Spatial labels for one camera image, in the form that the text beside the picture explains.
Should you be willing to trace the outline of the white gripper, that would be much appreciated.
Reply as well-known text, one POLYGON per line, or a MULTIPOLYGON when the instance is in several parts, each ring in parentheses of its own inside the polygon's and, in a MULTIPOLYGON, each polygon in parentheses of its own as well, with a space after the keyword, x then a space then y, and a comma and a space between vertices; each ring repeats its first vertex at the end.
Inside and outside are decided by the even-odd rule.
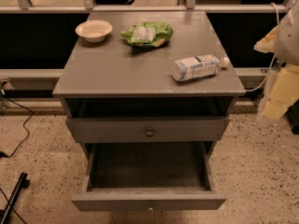
MULTIPOLYGON (((274 53, 277 31, 278 28, 274 27, 253 49, 262 53, 274 53)), ((270 125, 278 121, 298 100, 299 65, 288 63, 279 72, 271 71, 258 106, 258 122, 270 125)))

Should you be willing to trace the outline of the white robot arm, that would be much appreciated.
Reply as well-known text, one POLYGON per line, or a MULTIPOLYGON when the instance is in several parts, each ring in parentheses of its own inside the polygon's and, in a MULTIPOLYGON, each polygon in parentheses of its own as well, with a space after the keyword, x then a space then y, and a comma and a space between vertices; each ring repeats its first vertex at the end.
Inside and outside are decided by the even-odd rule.
POLYGON ((299 2, 253 48, 272 52, 286 64, 279 72, 271 72, 259 105, 260 121, 274 122, 299 100, 299 2))

